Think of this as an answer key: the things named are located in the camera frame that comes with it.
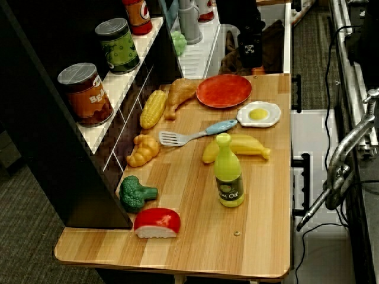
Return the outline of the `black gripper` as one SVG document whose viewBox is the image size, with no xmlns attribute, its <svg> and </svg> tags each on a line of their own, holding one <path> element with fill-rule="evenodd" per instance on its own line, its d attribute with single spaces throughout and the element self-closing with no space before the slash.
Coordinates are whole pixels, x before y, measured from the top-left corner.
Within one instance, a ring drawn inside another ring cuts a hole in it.
<svg viewBox="0 0 379 284">
<path fill-rule="evenodd" d="M 262 66 L 262 28 L 241 29 L 237 36 L 239 56 L 244 68 Z"/>
</svg>

